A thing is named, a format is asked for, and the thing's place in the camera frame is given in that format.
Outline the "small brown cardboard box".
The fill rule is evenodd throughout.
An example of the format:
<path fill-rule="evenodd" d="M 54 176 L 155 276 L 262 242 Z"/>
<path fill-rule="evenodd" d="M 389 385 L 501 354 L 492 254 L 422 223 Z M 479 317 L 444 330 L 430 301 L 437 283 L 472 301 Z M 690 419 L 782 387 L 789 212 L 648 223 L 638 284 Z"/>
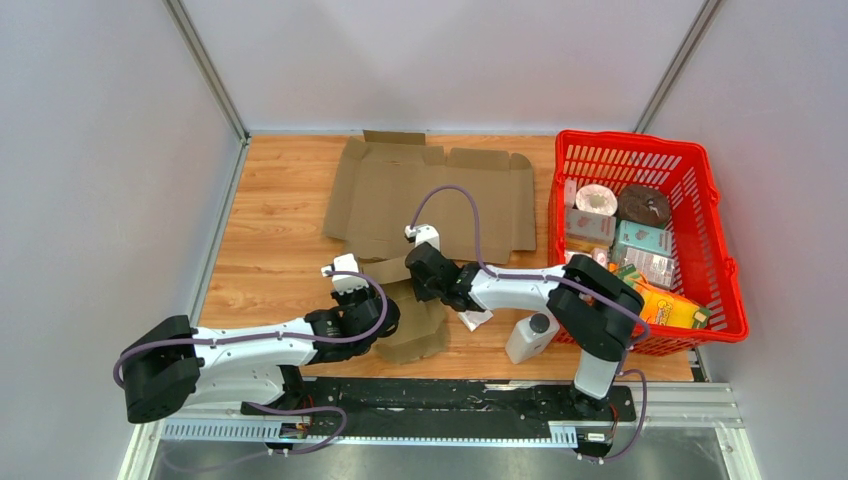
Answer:
<path fill-rule="evenodd" d="M 392 364 L 408 364 L 448 349 L 450 332 L 447 314 L 436 300 L 416 298 L 410 271 L 404 257 L 366 262 L 362 272 L 376 280 L 400 312 L 397 331 L 374 344 L 376 354 Z"/>

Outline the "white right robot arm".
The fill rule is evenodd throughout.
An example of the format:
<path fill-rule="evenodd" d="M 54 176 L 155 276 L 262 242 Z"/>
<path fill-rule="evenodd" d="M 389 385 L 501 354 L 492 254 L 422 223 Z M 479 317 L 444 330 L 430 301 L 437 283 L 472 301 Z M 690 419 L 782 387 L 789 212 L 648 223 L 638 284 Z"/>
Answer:
<path fill-rule="evenodd" d="M 579 416 L 598 417 L 610 405 L 609 390 L 626 351 L 635 342 L 641 294 L 592 258 L 576 255 L 544 269 L 462 267 L 423 243 L 406 256 L 416 298 L 438 299 L 456 312 L 499 309 L 540 313 L 560 324 L 582 349 L 570 404 Z"/>

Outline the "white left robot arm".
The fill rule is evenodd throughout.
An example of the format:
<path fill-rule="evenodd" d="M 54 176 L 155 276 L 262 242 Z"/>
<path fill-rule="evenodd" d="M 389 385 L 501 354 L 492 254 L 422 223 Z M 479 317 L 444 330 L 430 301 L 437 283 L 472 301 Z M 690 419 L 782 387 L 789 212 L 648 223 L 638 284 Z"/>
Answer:
<path fill-rule="evenodd" d="M 128 421 L 233 402 L 247 415 L 261 406 L 296 413 L 306 398 L 300 367 L 361 356 L 394 334 L 401 317 L 397 304 L 372 287 L 332 297 L 333 308 L 261 327 L 194 328 L 185 315 L 161 321 L 119 358 Z"/>

